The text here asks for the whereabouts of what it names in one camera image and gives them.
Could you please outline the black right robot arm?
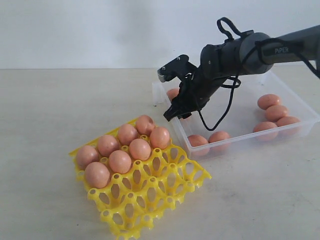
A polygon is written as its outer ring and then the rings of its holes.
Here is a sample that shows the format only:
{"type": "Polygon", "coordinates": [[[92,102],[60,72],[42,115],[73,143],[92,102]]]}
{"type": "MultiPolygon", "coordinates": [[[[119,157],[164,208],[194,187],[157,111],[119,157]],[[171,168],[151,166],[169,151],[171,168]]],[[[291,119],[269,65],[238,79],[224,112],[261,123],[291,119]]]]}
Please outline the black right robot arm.
{"type": "Polygon", "coordinates": [[[202,49],[199,66],[182,54],[157,71],[162,83],[180,79],[179,93],[163,114],[167,121],[185,119],[202,110],[226,80],[264,74],[277,63],[304,62],[314,75],[320,75],[318,25],[275,38],[253,30],[239,32],[238,39],[228,31],[225,34],[228,38],[224,43],[208,44],[202,49]]]}

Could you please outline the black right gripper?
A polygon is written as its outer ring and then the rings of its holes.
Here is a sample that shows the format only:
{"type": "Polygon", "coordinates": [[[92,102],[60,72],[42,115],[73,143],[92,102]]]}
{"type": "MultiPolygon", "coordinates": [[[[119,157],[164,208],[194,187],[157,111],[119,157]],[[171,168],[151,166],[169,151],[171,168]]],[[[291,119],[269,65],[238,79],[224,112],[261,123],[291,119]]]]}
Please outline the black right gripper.
{"type": "Polygon", "coordinates": [[[212,83],[202,76],[188,75],[179,85],[179,93],[172,100],[171,106],[164,112],[163,117],[170,122],[192,116],[192,112],[201,110],[210,100],[212,83]]]}

